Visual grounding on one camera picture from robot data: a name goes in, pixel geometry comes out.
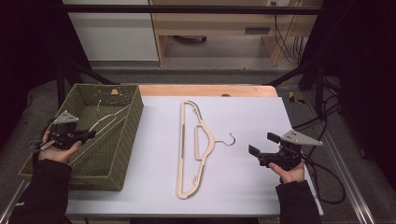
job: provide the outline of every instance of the black sleeve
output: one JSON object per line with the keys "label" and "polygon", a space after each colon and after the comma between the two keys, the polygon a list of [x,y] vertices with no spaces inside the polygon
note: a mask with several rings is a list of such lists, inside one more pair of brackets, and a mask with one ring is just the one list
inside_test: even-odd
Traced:
{"label": "black sleeve", "polygon": [[276,187],[280,202],[280,223],[320,223],[318,206],[306,180]]}
{"label": "black sleeve", "polygon": [[57,161],[38,161],[32,182],[16,203],[8,223],[64,224],[71,170]]}

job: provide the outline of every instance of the wooden table edge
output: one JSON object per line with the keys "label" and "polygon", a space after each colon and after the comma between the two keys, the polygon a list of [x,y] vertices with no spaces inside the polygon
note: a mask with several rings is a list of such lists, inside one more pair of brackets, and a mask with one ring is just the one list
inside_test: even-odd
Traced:
{"label": "wooden table edge", "polygon": [[141,84],[142,96],[277,97],[273,86],[262,85],[151,85]]}

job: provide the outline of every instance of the green wicker basket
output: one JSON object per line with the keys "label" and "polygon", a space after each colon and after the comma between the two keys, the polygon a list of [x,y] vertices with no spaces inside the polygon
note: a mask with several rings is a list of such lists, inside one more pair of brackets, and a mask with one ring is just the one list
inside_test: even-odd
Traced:
{"label": "green wicker basket", "polygon": [[[77,84],[56,117],[65,110],[79,118],[78,130],[90,129],[103,119],[94,128],[96,136],[69,159],[73,167],[69,188],[122,190],[143,111],[138,86]],[[30,181],[32,173],[30,157],[19,175]]]}

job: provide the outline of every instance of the human hand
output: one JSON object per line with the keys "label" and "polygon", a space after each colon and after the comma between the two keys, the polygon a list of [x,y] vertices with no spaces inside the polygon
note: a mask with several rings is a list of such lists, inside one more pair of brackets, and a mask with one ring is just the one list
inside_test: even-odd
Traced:
{"label": "human hand", "polygon": [[290,171],[283,170],[280,166],[273,162],[269,164],[270,168],[282,178],[283,183],[287,184],[293,181],[303,182],[304,178],[304,161],[301,161],[296,167]]}
{"label": "human hand", "polygon": [[[43,136],[43,142],[47,142],[49,139],[50,132],[46,132]],[[38,155],[38,159],[43,161],[44,159],[52,160],[52,161],[59,161],[63,163],[67,163],[69,157],[73,155],[76,151],[78,151],[79,147],[81,146],[81,141],[77,141],[73,146],[70,147],[68,150],[60,150],[56,147],[49,147],[45,150],[40,151]]]}

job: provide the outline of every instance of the white table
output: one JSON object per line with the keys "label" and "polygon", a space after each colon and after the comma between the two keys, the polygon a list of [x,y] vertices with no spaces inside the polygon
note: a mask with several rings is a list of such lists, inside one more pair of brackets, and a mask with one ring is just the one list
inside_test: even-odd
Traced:
{"label": "white table", "polygon": [[[200,107],[206,126],[221,143],[207,158],[198,192],[187,200],[176,195],[180,103],[192,100]],[[278,97],[143,96],[144,110],[132,156],[120,192],[71,191],[66,214],[76,217],[262,217],[277,216],[275,187],[279,177],[261,167],[248,145],[276,152],[268,132],[282,135],[290,121]],[[192,181],[198,162],[192,156],[196,117],[186,110],[186,176]],[[200,134],[200,141],[205,135]],[[306,175],[308,183],[312,182]],[[319,212],[323,214],[317,200]]]}

